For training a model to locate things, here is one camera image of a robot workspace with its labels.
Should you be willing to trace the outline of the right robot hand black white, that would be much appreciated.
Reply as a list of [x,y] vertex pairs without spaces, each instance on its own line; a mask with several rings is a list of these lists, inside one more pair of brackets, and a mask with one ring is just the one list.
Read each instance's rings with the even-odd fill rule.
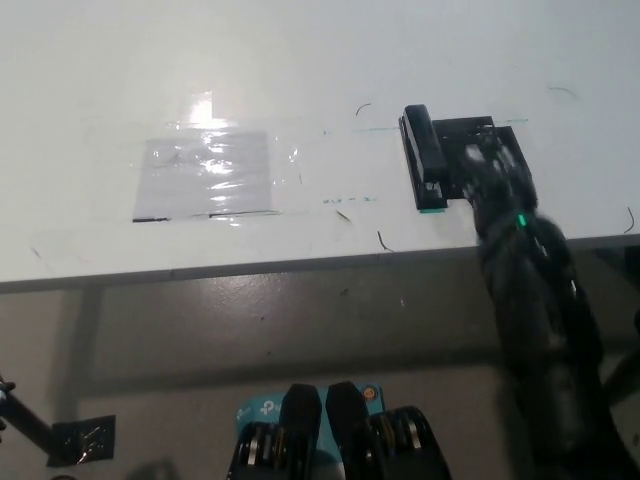
[[472,207],[477,230],[513,211],[537,208],[537,193],[527,164],[500,139],[466,145],[460,168],[462,191]]

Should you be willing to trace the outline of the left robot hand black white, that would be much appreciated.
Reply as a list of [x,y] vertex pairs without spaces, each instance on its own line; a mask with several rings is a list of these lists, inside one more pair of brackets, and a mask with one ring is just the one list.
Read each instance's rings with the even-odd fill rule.
[[0,431],[4,431],[7,428],[4,417],[9,405],[9,395],[15,388],[15,382],[7,381],[0,376]]

